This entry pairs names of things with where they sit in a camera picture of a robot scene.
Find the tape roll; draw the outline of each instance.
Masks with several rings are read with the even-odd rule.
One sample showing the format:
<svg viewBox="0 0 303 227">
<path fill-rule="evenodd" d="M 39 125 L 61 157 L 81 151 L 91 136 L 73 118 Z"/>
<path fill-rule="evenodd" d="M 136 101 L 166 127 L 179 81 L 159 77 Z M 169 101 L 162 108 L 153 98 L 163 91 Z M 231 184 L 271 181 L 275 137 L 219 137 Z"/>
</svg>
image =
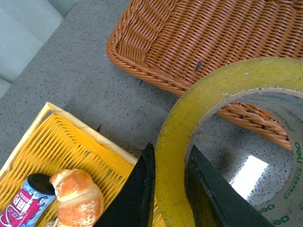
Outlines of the tape roll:
<svg viewBox="0 0 303 227">
<path fill-rule="evenodd" d="M 203 122 L 227 103 L 257 105 L 283 125 L 294 151 L 282 190 L 256 207 L 274 225 L 303 221 L 303 61 L 267 57 L 239 61 L 196 82 L 174 105 L 156 147 L 156 194 L 168 227 L 194 227 L 184 170 Z"/>
</svg>

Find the speckled stone surface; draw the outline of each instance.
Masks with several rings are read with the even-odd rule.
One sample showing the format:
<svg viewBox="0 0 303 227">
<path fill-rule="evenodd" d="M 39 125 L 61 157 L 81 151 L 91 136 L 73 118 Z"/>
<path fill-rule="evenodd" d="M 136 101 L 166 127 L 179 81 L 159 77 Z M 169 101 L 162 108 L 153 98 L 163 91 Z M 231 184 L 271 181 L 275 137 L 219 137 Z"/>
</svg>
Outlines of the speckled stone surface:
<svg viewBox="0 0 303 227">
<path fill-rule="evenodd" d="M 101 125 L 101 134 L 137 157 L 148 142 L 156 144 L 177 97 L 122 71 L 106 55 L 107 39 L 128 3 L 80 0 L 0 99 L 0 166 L 46 102 L 93 129 Z M 290 152 L 216 116 L 203 127 L 196 145 L 226 179 L 249 154 L 269 163 L 252 204 L 284 185 L 291 159 L 284 154 Z"/>
<path fill-rule="evenodd" d="M 177 97 L 114 66 L 106 43 L 129 0 L 80 0 L 0 100 L 0 165 L 46 102 L 138 156 Z"/>
<path fill-rule="evenodd" d="M 219 116 L 212 116 L 203 124 L 195 145 L 228 182 L 233 180 L 250 155 L 267 163 L 268 166 L 247 198 L 253 206 L 273 198 L 285 185 L 291 172 L 291 151 L 230 124 Z"/>
</svg>

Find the white wall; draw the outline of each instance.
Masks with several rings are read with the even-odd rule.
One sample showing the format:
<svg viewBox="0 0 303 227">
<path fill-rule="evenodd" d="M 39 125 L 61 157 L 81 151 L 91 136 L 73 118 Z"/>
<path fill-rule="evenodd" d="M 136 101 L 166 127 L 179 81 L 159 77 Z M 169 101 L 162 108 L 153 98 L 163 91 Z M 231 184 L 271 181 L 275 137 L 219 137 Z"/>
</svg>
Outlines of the white wall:
<svg viewBox="0 0 303 227">
<path fill-rule="evenodd" d="M 77 0 L 0 1 L 0 98 Z"/>
</svg>

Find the croissant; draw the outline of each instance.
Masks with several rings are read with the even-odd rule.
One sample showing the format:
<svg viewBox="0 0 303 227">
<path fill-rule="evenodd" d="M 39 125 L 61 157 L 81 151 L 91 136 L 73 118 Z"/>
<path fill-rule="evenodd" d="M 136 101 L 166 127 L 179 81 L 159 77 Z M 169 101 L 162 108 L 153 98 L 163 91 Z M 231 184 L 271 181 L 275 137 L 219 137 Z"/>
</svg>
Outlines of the croissant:
<svg viewBox="0 0 303 227">
<path fill-rule="evenodd" d="M 50 178 L 59 203 L 54 227 L 90 227 L 104 209 L 101 190 L 90 175 L 80 169 L 59 170 Z"/>
</svg>

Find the can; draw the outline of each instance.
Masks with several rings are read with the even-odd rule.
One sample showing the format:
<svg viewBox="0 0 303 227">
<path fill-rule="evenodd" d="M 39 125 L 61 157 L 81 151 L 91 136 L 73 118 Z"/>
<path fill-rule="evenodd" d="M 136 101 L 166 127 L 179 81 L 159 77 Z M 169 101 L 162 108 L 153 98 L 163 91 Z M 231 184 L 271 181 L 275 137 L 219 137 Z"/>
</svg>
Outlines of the can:
<svg viewBox="0 0 303 227">
<path fill-rule="evenodd" d="M 56 198 L 50 177 L 31 174 L 9 205 L 0 212 L 0 227 L 34 227 Z"/>
</svg>

